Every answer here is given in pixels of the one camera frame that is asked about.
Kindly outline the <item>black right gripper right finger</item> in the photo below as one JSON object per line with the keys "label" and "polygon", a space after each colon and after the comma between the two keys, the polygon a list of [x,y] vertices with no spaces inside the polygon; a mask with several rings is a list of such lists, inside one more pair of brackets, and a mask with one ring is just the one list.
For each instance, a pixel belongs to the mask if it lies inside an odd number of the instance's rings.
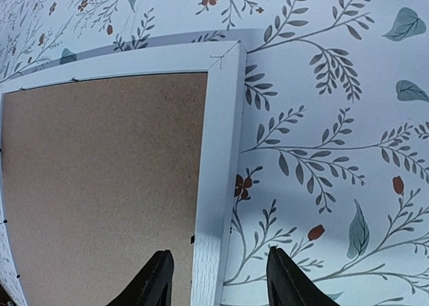
{"label": "black right gripper right finger", "polygon": [[330,305],[325,295],[281,249],[269,249],[266,266],[269,305]]}

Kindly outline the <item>brown cardboard backing board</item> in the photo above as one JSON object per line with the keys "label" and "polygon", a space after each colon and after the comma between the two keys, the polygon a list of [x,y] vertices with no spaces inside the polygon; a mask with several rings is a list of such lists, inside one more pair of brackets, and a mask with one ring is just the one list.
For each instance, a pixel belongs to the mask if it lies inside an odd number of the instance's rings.
{"label": "brown cardboard backing board", "polygon": [[158,250],[188,305],[203,73],[6,94],[8,234],[29,305],[106,305]]}

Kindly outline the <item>white picture frame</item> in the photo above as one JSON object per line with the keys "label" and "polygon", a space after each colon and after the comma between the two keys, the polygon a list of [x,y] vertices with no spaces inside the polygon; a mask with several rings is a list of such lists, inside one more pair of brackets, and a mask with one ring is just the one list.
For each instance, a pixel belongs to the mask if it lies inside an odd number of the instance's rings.
{"label": "white picture frame", "polygon": [[172,44],[95,56],[1,84],[1,93],[74,81],[204,72],[204,123],[193,245],[192,305],[220,305],[237,172],[247,51],[240,41]]}

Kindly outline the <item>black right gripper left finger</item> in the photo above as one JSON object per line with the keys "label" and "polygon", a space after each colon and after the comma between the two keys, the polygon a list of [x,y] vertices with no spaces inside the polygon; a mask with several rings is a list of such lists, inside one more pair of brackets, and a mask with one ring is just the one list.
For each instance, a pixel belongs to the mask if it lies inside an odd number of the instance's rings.
{"label": "black right gripper left finger", "polygon": [[173,273],[171,251],[158,250],[107,306],[170,306]]}

